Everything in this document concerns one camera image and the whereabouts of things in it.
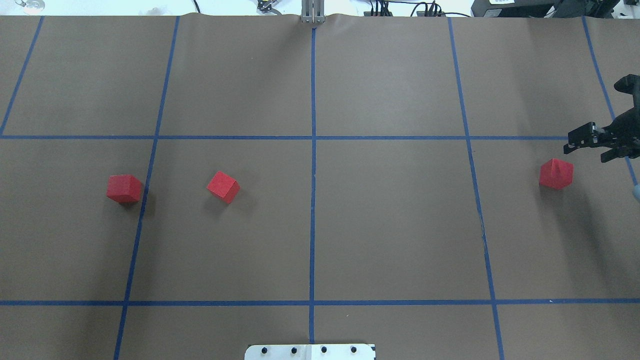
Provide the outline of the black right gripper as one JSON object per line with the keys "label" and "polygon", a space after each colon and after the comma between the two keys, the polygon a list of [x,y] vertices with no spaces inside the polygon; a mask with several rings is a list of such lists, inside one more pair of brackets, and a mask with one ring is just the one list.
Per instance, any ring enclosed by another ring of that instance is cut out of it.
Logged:
{"label": "black right gripper", "polygon": [[600,161],[609,162],[615,158],[635,159],[640,156],[640,116],[638,111],[626,111],[615,117],[614,121],[602,128],[602,133],[594,121],[585,123],[567,133],[567,144],[563,153],[568,155],[583,148],[599,148],[602,145],[610,150],[601,153]]}

